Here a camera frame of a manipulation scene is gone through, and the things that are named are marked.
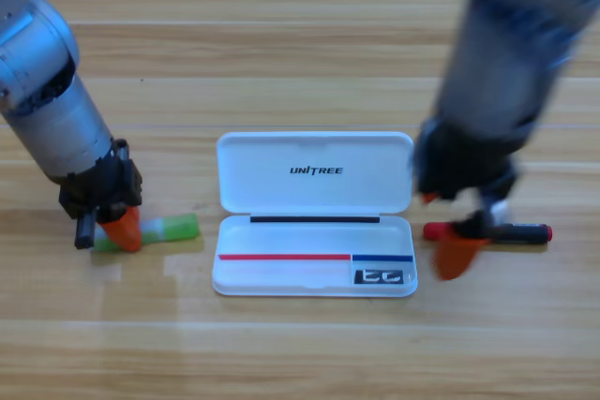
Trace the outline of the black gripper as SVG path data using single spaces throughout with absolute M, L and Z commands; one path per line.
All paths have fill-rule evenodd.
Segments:
M 437 277 L 442 281 L 456 279 L 506 222 L 506 201 L 517 180 L 512 157 L 495 144 L 470 138 L 431 118 L 421 126 L 413 168 L 416 190 L 424 205 L 435 200 L 453 201 L 468 189 L 477 191 L 479 209 L 453 222 L 433 252 Z
M 96 226 L 101 226 L 100 250 L 139 251 L 142 182 L 124 139 L 112 139 L 109 152 L 90 169 L 61 178 L 59 203 L 76 221 L 75 246 L 92 247 Z

